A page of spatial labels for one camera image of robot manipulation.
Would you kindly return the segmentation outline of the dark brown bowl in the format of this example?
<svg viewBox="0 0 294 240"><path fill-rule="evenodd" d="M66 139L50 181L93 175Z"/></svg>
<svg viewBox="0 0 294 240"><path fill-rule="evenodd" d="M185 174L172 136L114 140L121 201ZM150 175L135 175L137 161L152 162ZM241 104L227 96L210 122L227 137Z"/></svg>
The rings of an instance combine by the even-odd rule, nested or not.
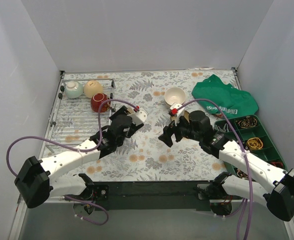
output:
<svg viewBox="0 0 294 240"><path fill-rule="evenodd" d="M189 114L190 114L190 113L189 113L188 111L186 111L186 110L184 111L184 115L183 115L183 116L184 116L184 118L185 118L188 122L190 121L190 120L189 120ZM170 120L171 120L171 121L174 121L176 118L177 118L177 116L174 115L174 116L171 116L171 117L170 117Z"/></svg>

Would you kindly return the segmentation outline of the red patterned bowl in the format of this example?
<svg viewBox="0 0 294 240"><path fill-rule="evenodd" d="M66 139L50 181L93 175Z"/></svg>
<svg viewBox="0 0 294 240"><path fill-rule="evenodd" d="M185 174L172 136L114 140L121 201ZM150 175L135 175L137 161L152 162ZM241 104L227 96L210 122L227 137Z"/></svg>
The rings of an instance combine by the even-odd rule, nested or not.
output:
<svg viewBox="0 0 294 240"><path fill-rule="evenodd" d="M98 113L99 108L101 107L100 112L104 113L110 109L110 103L103 103L108 100L108 96L104 93L96 93L90 100L91 109L93 112Z"/></svg>

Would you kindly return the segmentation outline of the tan bowl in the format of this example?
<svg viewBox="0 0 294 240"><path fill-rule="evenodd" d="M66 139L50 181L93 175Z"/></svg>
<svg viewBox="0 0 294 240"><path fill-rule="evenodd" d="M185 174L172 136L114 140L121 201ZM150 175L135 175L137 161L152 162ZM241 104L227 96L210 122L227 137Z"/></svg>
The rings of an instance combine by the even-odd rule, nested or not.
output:
<svg viewBox="0 0 294 240"><path fill-rule="evenodd" d="M166 90L164 100L168 106L171 106L174 103L182 105L186 100L186 93L180 87L171 87Z"/></svg>

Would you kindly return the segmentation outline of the beige bowl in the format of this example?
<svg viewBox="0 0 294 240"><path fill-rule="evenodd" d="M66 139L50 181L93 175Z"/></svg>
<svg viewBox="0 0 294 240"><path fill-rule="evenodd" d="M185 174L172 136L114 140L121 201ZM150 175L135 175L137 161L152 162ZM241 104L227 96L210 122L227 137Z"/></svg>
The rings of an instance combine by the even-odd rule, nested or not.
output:
<svg viewBox="0 0 294 240"><path fill-rule="evenodd" d="M94 95L103 93L103 86L96 80L89 80L83 87L84 95L87 98L92 98Z"/></svg>

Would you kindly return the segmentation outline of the pale green bowl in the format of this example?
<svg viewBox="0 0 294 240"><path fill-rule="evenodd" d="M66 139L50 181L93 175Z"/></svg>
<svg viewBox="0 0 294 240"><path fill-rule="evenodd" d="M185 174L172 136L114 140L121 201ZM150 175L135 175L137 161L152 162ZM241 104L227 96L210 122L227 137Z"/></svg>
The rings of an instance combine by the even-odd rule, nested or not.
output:
<svg viewBox="0 0 294 240"><path fill-rule="evenodd" d="M83 94L84 87L81 83L77 81L68 81L65 84L65 95L69 99L76 99Z"/></svg>

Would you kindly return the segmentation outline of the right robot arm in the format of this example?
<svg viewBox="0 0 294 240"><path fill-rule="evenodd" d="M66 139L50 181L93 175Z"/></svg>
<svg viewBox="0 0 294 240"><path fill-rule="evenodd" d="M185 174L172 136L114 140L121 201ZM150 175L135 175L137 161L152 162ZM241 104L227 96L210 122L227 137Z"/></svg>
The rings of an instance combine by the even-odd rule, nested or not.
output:
<svg viewBox="0 0 294 240"><path fill-rule="evenodd" d="M247 179L231 173L219 174L206 188L198 188L199 194L215 199L238 196L259 203L278 219L288 222L294 216L294 169L286 171L276 167L254 154L242 149L242 145L213 129L203 111L193 111L184 117L184 110L171 109L174 120L163 128L159 140L168 147L183 138L199 143L207 154L229 163L243 173Z"/></svg>

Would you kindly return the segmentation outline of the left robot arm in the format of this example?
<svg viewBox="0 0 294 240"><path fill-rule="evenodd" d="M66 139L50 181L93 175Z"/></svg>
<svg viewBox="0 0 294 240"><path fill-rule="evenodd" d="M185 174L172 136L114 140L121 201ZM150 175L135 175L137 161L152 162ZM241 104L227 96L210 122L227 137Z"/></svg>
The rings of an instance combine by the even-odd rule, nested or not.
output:
<svg viewBox="0 0 294 240"><path fill-rule="evenodd" d="M84 173L69 179L61 176L86 164L97 161L116 151L126 138L144 126L148 114L143 110L130 112L122 106L111 117L111 124L104 126L74 151L37 159L29 157L22 165L14 184L29 209L36 208L47 199L64 195L88 200L93 196L94 183Z"/></svg>

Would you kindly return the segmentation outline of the floral table mat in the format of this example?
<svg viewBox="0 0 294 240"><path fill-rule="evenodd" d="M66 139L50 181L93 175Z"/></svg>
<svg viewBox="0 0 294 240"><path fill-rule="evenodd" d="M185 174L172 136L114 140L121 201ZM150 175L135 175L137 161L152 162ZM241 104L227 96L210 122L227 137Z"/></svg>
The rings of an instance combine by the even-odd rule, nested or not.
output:
<svg viewBox="0 0 294 240"><path fill-rule="evenodd" d="M92 181L184 181L213 180L226 170L222 161L205 153L197 142L183 138L172 147L158 140L163 128L171 122L165 92L179 87L186 94L186 102L193 99L196 83L211 75L224 84L238 88L231 70L182 70L65 73L62 79L114 79L114 98L143 108L148 116L144 126L123 145L104 158L69 171L61 178L85 173Z"/></svg>

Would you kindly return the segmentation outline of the green cloth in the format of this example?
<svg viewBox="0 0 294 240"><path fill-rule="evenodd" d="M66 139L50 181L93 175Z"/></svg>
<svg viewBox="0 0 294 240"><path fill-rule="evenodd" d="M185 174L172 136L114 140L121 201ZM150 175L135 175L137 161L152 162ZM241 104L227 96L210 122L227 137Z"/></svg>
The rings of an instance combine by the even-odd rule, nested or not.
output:
<svg viewBox="0 0 294 240"><path fill-rule="evenodd" d="M223 83L215 74L198 82L191 95L194 99L208 99L216 104L198 102L209 114L220 115L218 109L221 109L229 119L254 115L259 110L257 102L249 92L239 90L230 83Z"/></svg>

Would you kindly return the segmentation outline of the green compartment tray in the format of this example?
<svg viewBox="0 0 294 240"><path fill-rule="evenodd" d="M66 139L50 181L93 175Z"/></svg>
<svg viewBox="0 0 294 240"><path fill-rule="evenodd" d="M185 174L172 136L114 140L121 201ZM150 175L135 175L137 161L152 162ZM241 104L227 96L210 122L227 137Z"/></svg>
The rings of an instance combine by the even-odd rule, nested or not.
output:
<svg viewBox="0 0 294 240"><path fill-rule="evenodd" d="M287 170L283 158L256 115L230 118L229 121L239 136L245 150L250 151L253 155L272 166ZM239 143L226 120L216 121L213 127ZM238 167L227 162L224 162L224 165L227 172L237 177L248 179L248 175Z"/></svg>

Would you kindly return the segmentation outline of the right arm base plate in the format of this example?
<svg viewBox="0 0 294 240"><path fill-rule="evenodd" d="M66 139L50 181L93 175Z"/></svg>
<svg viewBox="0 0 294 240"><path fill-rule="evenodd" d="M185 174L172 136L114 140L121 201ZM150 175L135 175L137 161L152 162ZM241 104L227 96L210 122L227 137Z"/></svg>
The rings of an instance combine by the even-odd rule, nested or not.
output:
<svg viewBox="0 0 294 240"><path fill-rule="evenodd" d="M215 185L212 183L198 184L196 186L196 191L202 198L210 200L225 200L229 196L221 185Z"/></svg>

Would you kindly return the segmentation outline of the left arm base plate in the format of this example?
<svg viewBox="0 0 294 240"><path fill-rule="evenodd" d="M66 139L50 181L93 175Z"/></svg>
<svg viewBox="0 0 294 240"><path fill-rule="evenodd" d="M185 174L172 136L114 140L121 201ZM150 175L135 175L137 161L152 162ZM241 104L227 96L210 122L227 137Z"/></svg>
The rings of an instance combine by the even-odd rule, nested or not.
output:
<svg viewBox="0 0 294 240"><path fill-rule="evenodd" d="M96 184L88 188L90 201L106 201L109 198L109 185L107 184Z"/></svg>

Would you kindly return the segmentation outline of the aluminium frame rail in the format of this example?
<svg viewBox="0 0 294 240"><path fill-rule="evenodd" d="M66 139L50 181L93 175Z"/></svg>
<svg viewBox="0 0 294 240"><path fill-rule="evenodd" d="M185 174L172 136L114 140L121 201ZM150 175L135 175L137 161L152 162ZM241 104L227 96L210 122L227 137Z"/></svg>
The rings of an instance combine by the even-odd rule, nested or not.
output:
<svg viewBox="0 0 294 240"><path fill-rule="evenodd" d="M36 208L20 202L11 240L236 240L249 203L205 199L197 181L101 182L108 200L95 206L53 198Z"/></svg>

